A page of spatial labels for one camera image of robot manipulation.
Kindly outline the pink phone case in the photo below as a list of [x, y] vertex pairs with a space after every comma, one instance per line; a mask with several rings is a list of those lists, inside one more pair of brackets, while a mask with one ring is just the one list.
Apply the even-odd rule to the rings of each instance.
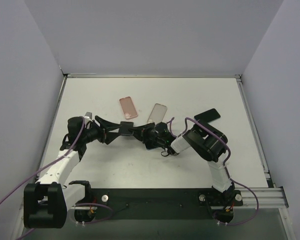
[[120, 98], [119, 103], [126, 120], [138, 117], [138, 112], [130, 96]]

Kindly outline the teal phone black screen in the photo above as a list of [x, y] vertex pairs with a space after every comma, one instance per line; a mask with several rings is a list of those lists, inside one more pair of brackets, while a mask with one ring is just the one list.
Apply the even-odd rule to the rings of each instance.
[[211, 108], [194, 116], [199, 123], [211, 123], [221, 118], [221, 115], [215, 108]]

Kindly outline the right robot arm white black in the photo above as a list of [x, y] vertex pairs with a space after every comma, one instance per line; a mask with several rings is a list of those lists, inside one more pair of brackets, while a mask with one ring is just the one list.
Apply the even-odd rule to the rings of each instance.
[[[212, 187], [222, 194], [230, 192], [234, 187], [229, 171], [226, 169], [226, 161], [231, 154], [227, 146], [226, 135], [205, 121], [187, 117], [185, 118], [186, 125], [188, 121], [193, 123], [192, 128], [186, 128], [179, 135], [174, 135], [168, 129], [168, 124], [164, 122], [130, 127], [128, 131], [142, 142], [146, 149], [162, 148], [169, 156], [177, 156], [188, 148], [192, 148], [208, 162]], [[224, 160], [220, 160], [220, 157], [226, 152], [228, 152], [228, 156]]]

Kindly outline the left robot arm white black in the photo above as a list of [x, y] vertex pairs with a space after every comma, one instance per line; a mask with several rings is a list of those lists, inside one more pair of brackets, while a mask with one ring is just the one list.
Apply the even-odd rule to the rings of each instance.
[[75, 116], [67, 121], [67, 134], [62, 140], [57, 159], [43, 167], [45, 174], [23, 192], [23, 223], [27, 229], [60, 229], [68, 211], [75, 206], [101, 207], [94, 201], [91, 185], [74, 180], [65, 186], [72, 170], [81, 162], [87, 145], [93, 141], [110, 144], [120, 136], [121, 125], [98, 116]]

